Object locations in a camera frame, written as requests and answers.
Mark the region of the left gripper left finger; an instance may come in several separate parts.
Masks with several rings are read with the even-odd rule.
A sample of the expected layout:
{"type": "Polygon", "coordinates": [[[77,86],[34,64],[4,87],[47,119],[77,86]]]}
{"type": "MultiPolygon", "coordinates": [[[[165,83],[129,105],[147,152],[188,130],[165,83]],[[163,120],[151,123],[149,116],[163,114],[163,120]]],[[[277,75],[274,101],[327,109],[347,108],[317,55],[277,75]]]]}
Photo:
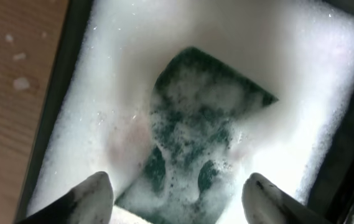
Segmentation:
{"type": "Polygon", "coordinates": [[[109,176],[99,171],[17,224],[108,224],[113,210],[109,176]]]}

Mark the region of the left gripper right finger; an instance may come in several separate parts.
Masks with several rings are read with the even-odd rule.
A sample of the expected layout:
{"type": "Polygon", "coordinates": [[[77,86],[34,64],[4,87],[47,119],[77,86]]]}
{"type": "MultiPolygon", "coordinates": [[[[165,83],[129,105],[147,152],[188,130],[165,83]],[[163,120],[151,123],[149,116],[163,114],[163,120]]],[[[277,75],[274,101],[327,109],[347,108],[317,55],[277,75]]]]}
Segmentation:
{"type": "Polygon", "coordinates": [[[246,180],[241,201],[248,223],[330,224],[260,173],[252,173],[246,180]]]}

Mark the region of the green yellow sponge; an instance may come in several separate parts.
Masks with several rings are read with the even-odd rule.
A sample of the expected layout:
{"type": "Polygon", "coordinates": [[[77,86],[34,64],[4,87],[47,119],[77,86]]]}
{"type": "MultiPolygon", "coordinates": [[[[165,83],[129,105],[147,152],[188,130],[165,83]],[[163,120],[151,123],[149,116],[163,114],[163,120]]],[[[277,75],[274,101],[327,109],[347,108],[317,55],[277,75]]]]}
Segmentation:
{"type": "Polygon", "coordinates": [[[215,57],[184,49],[152,89],[152,152],[116,205],[151,223],[215,223],[237,185],[235,129],[276,101],[215,57]]]}

